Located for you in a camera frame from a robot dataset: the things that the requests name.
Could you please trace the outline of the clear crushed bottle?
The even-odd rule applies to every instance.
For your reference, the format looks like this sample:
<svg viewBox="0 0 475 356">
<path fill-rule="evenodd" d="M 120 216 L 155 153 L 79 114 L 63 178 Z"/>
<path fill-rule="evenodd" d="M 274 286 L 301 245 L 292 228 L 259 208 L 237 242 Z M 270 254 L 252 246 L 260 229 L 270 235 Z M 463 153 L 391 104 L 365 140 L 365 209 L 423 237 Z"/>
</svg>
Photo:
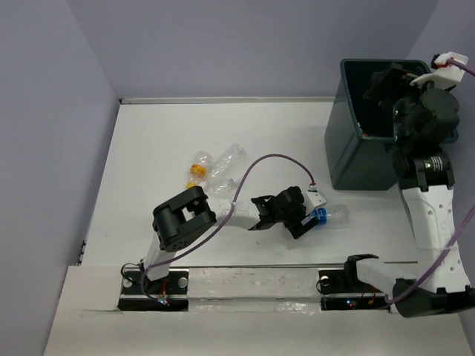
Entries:
<svg viewBox="0 0 475 356">
<path fill-rule="evenodd" d="M 223 179 L 219 182 L 210 183 L 208 186 L 208 192 L 213 197 L 230 197 L 235 193 L 239 184 L 239 178 L 231 177 Z"/>
</svg>

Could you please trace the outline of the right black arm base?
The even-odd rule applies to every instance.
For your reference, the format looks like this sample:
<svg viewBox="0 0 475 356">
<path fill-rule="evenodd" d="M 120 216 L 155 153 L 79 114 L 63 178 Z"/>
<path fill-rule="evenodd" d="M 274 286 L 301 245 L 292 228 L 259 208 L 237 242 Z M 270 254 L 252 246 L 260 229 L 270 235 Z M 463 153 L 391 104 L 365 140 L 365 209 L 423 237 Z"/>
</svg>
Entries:
<svg viewBox="0 0 475 356">
<path fill-rule="evenodd" d="M 360 260 L 379 260 L 374 254 L 351 255 L 340 269 L 324 268 L 318 272 L 315 284 L 322 296 L 323 311 L 385 310 L 391 311 L 382 291 L 361 282 L 356 263 Z"/>
</svg>

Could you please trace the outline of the clear long bottle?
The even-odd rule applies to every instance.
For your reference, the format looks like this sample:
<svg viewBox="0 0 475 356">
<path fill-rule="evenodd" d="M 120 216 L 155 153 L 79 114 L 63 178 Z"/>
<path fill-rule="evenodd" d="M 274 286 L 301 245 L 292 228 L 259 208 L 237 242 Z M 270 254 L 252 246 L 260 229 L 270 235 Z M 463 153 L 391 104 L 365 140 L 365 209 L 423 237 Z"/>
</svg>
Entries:
<svg viewBox="0 0 475 356">
<path fill-rule="evenodd" d="M 233 172 L 246 158 L 247 152 L 238 143 L 229 146 L 213 163 L 206 182 L 216 185 Z"/>
</svg>

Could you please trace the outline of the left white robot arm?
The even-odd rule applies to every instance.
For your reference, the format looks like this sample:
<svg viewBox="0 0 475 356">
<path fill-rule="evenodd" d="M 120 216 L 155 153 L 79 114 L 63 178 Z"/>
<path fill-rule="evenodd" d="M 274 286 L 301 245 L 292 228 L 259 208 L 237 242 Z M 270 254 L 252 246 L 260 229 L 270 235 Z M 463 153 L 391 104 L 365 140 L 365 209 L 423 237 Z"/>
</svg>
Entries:
<svg viewBox="0 0 475 356">
<path fill-rule="evenodd" d="M 201 187 L 187 189 L 153 210 L 156 237 L 140 263 L 138 283 L 149 293 L 159 291 L 175 254 L 222 223 L 246 231 L 264 231 L 282 224 L 298 239 L 317 226 L 316 211 L 326 202 L 315 189 L 302 191 L 298 186 L 275 196 L 237 202 L 208 197 Z"/>
</svg>

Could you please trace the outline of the blue label water bottle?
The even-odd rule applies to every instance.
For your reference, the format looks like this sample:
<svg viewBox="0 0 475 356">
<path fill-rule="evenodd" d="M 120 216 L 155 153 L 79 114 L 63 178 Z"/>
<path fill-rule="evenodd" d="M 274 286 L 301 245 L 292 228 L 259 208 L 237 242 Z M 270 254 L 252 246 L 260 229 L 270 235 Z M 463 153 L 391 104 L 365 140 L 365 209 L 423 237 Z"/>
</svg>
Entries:
<svg viewBox="0 0 475 356">
<path fill-rule="evenodd" d="M 350 221 L 350 212 L 346 205 L 325 205 L 315 208 L 310 216 L 316 219 L 317 226 L 340 228 Z"/>
</svg>

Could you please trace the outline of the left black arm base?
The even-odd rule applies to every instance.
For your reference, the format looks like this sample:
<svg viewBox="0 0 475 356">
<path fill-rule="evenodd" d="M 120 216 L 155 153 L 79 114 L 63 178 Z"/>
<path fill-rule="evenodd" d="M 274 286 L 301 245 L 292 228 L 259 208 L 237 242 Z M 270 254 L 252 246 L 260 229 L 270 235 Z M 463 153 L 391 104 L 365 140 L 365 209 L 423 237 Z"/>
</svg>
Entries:
<svg viewBox="0 0 475 356">
<path fill-rule="evenodd" d="M 145 291 L 140 287 L 141 269 L 138 265 L 126 263 L 121 268 L 122 286 L 117 308 L 123 312 L 186 312 L 189 308 L 187 296 L 189 271 L 172 269 L 167 277 L 149 282 L 145 280 Z"/>
</svg>

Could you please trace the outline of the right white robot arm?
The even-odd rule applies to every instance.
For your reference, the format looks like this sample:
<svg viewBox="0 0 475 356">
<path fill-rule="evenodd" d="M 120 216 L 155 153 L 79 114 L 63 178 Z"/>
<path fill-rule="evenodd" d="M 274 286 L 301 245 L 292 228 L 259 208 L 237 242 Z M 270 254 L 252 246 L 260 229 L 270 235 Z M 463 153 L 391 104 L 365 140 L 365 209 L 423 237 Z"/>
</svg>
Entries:
<svg viewBox="0 0 475 356">
<path fill-rule="evenodd" d="M 459 124 L 459 102 L 449 88 L 460 82 L 448 67 L 417 75 L 400 64 L 373 74 L 365 98 L 393 120 L 393 167 L 407 206 L 417 249 L 419 276 L 383 263 L 376 255 L 347 258 L 343 285 L 370 285 L 384 292 L 387 309 L 402 317 L 453 314 L 474 307 L 453 221 L 453 166 L 442 144 Z"/>
</svg>

